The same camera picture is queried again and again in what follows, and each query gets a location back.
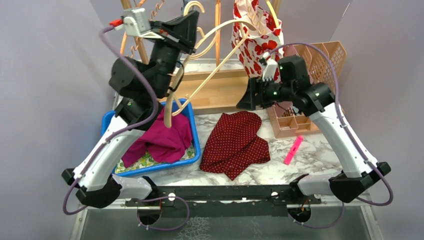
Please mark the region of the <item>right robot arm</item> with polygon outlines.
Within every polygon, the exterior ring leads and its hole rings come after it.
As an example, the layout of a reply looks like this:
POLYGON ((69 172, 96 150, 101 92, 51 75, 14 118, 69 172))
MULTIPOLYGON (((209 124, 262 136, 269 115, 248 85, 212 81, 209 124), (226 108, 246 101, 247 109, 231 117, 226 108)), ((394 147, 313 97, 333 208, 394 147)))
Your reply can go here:
POLYGON ((282 82, 266 80, 263 75, 250 78, 236 108, 253 111, 291 102, 319 128, 342 166, 342 171, 334 175, 304 174, 296 178, 289 184, 292 202, 300 204, 308 196, 329 195, 350 203, 391 171, 387 162, 378 162, 358 139, 330 87, 323 82, 310 82, 302 57, 270 59, 265 68, 278 70, 282 82))

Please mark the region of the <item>wooden hanger metal hook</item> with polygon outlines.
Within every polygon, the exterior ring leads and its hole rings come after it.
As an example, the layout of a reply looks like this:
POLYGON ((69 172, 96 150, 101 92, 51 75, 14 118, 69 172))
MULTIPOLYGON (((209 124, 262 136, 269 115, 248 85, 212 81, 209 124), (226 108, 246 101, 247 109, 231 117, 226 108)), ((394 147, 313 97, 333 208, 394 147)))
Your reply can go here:
MULTIPOLYGON (((214 24, 216 27, 221 24, 221 0, 215 1, 214 24)), ((216 66, 218 66, 221 62, 220 41, 221 41, 221 31, 217 30, 215 32, 215 64, 216 66)))

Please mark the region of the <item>red poppy print skirt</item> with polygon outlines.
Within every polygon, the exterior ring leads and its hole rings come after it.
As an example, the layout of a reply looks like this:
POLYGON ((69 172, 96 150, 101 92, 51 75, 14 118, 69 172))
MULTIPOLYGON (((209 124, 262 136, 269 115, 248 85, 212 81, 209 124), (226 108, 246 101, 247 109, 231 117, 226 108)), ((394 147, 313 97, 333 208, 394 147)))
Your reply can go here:
MULTIPOLYGON (((260 6, 258 0, 236 0, 233 4, 233 18, 248 21, 248 7, 253 8, 253 13, 259 20, 259 24, 264 31, 250 30, 247 39, 235 51, 235 55, 243 65, 249 78, 258 77, 262 74, 263 67, 259 60, 264 53, 268 53, 278 46, 284 44, 282 21, 280 26, 276 26, 270 10, 265 10, 260 6)), ((242 39, 240 24, 234 23, 232 27, 231 46, 236 46, 236 41, 242 39)))

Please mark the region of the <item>wooden clothes rack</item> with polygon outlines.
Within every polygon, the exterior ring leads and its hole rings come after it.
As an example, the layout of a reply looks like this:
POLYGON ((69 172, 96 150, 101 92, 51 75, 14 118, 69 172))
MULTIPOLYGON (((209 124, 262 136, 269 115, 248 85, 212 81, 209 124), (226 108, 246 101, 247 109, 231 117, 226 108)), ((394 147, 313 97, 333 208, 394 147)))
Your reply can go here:
MULTIPOLYGON (((235 48, 231 45, 232 29, 233 24, 229 24, 220 30, 221 59, 225 58, 230 51, 235 48)), ((199 36, 199 39, 196 42, 198 43, 201 36, 197 31, 196 34, 199 36)), ((205 42, 203 42, 203 44, 207 43, 208 46, 212 38, 212 36, 209 37, 205 42)), ((277 51, 271 50, 268 53, 274 60, 279 60, 284 55, 284 51, 282 49, 277 51)), ((190 64, 194 63, 194 60, 190 60, 186 65, 186 68, 189 67, 190 64)), ((186 99, 186 95, 191 94, 209 75, 209 72, 213 70, 214 69, 201 72, 185 71, 181 85, 175 93, 176 97, 183 97, 186 99)), ((217 72, 213 78, 209 80, 194 96, 190 103, 193 105, 197 114, 232 111, 246 90, 248 78, 249 77, 247 76, 243 65, 234 53, 221 67, 219 72, 217 72)))

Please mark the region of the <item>blue plastic bin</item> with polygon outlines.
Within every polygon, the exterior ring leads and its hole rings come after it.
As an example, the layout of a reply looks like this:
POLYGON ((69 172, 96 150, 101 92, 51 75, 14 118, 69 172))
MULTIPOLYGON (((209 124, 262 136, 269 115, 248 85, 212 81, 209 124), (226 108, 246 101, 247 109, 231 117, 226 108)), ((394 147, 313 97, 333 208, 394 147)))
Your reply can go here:
POLYGON ((200 152, 200 156, 201 156, 201 147, 200 147, 200 143, 199 143, 198 131, 197 131, 196 121, 195 121, 195 114, 194 114, 194 110, 192 108, 192 104, 189 103, 185 107, 185 109, 180 114, 178 114, 177 116, 178 117, 184 116, 188 120, 189 127, 190 127, 190 133, 192 134, 192 141, 190 143, 190 146, 194 146, 195 149, 200 152))

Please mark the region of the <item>orange wavy hanger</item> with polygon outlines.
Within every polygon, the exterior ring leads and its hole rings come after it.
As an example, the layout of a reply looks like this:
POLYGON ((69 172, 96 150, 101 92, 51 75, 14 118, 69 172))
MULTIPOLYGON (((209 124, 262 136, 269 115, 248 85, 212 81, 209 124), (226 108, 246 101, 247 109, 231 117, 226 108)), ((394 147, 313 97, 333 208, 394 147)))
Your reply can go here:
MULTIPOLYGON (((124 10, 131 9, 135 7, 145 7, 146 2, 149 2, 148 0, 121 0, 121 5, 124 10)), ((152 0, 152 2, 155 2, 156 5, 154 9, 151 11, 150 19, 152 20, 158 13, 158 11, 162 8, 162 6, 165 3, 165 0, 152 0)), ((123 34, 122 41, 121 41, 121 47, 120 47, 120 53, 124 54, 126 47, 130 46, 130 53, 127 55, 128 57, 131 57, 133 59, 139 59, 142 63, 147 64, 149 62, 149 58, 147 55, 147 51, 145 49, 145 45, 143 43, 143 40, 139 37, 132 37, 134 40, 134 44, 127 44, 127 40, 130 39, 131 36, 127 36, 127 33, 123 34)))

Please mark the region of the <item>lemon print skirt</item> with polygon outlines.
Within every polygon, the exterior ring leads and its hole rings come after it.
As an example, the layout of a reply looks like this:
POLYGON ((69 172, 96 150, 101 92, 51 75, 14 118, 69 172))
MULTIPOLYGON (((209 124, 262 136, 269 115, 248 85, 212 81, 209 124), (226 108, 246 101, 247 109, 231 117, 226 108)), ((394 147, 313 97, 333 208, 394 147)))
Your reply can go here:
POLYGON ((112 173, 118 176, 131 177, 143 173, 157 172, 184 165, 190 165, 196 162, 199 158, 200 152, 197 151, 193 145, 191 145, 185 151, 183 157, 180 160, 174 163, 156 162, 154 161, 150 153, 146 152, 144 156, 142 156, 139 160, 137 160, 129 167, 124 167, 124 162, 120 160, 116 167, 113 169, 112 173))

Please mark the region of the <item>pink marker pen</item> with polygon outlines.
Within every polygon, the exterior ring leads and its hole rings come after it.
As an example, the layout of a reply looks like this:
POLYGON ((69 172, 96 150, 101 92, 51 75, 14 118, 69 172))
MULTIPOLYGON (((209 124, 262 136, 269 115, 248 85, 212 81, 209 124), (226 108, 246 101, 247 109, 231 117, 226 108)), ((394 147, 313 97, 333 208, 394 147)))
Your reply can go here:
POLYGON ((297 136, 293 145, 291 146, 289 152, 287 153, 286 157, 284 158, 283 163, 285 165, 289 165, 291 161, 293 160, 294 156, 296 155, 301 143, 303 142, 304 137, 303 136, 297 136))

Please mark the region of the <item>magenta pleated skirt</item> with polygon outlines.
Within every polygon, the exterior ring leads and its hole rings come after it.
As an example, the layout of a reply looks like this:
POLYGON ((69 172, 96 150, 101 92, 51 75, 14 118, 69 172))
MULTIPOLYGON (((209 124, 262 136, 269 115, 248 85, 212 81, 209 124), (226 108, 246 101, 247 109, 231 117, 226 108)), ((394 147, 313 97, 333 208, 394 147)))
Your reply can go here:
POLYGON ((121 158, 125 168, 130 167, 148 152, 158 163, 179 161, 191 146, 193 134, 190 120, 181 114, 171 118, 171 127, 164 124, 161 110, 150 128, 137 139, 121 158))

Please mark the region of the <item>yellow wavy hanger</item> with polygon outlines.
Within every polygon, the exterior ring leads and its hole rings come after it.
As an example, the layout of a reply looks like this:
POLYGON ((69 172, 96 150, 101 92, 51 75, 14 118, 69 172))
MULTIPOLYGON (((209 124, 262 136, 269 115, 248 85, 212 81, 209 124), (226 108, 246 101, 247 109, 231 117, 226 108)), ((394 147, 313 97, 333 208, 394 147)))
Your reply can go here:
POLYGON ((274 24, 279 27, 280 20, 278 19, 278 13, 281 6, 281 0, 266 0, 266 4, 269 8, 269 13, 273 18, 274 24))

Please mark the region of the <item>grey-blue hanger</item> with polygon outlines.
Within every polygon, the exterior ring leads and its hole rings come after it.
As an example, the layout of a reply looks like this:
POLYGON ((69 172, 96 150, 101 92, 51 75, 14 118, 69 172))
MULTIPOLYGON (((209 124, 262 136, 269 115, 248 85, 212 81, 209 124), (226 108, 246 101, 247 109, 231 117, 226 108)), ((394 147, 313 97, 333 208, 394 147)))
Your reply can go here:
POLYGON ((182 0, 181 10, 183 11, 190 0, 182 0))

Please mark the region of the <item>cream plastic hanger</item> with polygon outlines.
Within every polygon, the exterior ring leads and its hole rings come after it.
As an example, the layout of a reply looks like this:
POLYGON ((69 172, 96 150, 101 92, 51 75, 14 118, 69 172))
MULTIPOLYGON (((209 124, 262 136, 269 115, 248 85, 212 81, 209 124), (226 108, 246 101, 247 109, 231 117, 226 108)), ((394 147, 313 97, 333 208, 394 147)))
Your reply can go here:
POLYGON ((203 29, 201 27, 198 27, 196 31, 200 34, 201 39, 196 43, 196 47, 200 47, 209 37, 213 37, 211 42, 208 44, 203 51, 197 54, 187 55, 184 61, 180 64, 180 68, 176 72, 175 76, 171 79, 171 89, 167 91, 168 96, 166 97, 166 104, 165 104, 165 110, 164 110, 164 125, 167 128, 170 128, 172 126, 172 117, 180 114, 186 106, 192 101, 192 99, 195 97, 195 95, 207 84, 209 80, 211 80, 216 73, 219 72, 221 67, 230 59, 230 57, 235 53, 237 49, 240 48, 241 44, 244 43, 247 39, 247 34, 249 31, 257 31, 258 33, 262 33, 265 29, 261 27, 259 24, 259 19, 256 17, 256 14, 253 13, 253 8, 248 7, 248 17, 249 20, 243 20, 243 19, 231 19, 227 20, 225 22, 221 22, 220 25, 215 26, 213 29, 211 29, 209 32, 204 33, 203 29), (190 94, 187 94, 186 97, 186 103, 180 104, 177 103, 177 110, 172 111, 172 105, 173 101, 177 101, 177 96, 175 93, 177 92, 177 88, 180 85, 180 83, 183 81, 183 74, 185 73, 185 67, 189 63, 189 61, 194 60, 196 64, 211 64, 212 60, 210 58, 204 58, 201 57, 207 54, 212 47, 215 49, 215 32, 217 30, 220 30, 224 28, 227 25, 239 23, 240 25, 240 31, 241 31, 241 40, 236 41, 235 47, 229 52, 229 54, 225 58, 220 58, 220 64, 218 66, 215 65, 215 68, 208 73, 208 76, 200 83, 200 85, 190 94))

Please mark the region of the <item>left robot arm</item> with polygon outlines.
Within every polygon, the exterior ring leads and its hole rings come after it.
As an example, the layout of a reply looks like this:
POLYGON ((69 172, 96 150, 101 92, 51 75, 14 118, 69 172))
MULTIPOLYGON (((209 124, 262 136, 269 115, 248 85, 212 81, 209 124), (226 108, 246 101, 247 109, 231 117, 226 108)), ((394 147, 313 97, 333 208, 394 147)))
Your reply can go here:
POLYGON ((163 22, 149 20, 143 8, 129 8, 123 15, 99 32, 102 42, 117 59, 112 66, 109 85, 122 96, 115 114, 103 136, 87 158, 76 168, 67 168, 62 177, 85 207, 105 208, 117 199, 137 198, 144 205, 157 200, 157 191, 147 180, 115 175, 114 167, 128 148, 152 126, 160 111, 181 104, 190 122, 195 158, 200 157, 200 143, 194 111, 187 99, 161 103, 171 87, 180 53, 196 51, 196 31, 199 12, 191 10, 175 19, 163 22), (123 56, 106 38, 106 33, 124 28, 133 37, 154 41, 152 60, 148 64, 123 56))

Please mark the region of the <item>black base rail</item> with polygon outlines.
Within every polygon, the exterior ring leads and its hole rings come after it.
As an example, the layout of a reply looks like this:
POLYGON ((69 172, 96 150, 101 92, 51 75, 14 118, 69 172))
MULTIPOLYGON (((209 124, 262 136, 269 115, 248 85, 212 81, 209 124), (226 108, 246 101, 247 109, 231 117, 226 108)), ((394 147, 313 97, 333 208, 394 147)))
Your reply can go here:
POLYGON ((289 185, 159 186, 151 202, 127 200, 143 215, 163 218, 286 217, 288 209, 319 205, 321 200, 300 196, 289 185))

